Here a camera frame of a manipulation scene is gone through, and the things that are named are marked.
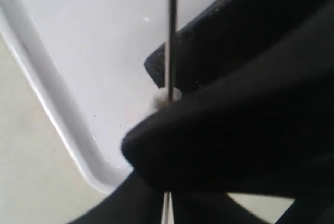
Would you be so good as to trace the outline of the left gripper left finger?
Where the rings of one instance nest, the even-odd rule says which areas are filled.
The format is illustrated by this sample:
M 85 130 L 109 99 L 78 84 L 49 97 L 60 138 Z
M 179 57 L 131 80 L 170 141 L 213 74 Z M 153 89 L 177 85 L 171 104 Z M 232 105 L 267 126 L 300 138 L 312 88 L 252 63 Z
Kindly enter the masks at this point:
M 161 223 L 163 193 L 132 172 L 105 200 L 71 223 Z

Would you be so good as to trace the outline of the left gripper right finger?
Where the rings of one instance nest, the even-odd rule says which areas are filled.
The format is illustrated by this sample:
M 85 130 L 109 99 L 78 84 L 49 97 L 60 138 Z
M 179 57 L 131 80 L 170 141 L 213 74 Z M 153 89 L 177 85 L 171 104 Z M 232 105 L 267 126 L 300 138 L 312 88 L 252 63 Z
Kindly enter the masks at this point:
M 275 223 L 293 202 L 242 193 L 174 193 L 170 223 Z

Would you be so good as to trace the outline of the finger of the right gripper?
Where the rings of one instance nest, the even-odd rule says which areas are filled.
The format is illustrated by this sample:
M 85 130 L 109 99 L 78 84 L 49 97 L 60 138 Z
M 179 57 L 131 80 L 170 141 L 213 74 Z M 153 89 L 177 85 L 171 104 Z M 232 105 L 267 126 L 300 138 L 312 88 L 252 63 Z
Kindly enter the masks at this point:
M 122 153 L 172 192 L 333 197 L 333 2 L 218 82 L 133 128 Z
M 239 69 L 329 0 L 215 0 L 176 35 L 176 87 L 193 92 Z

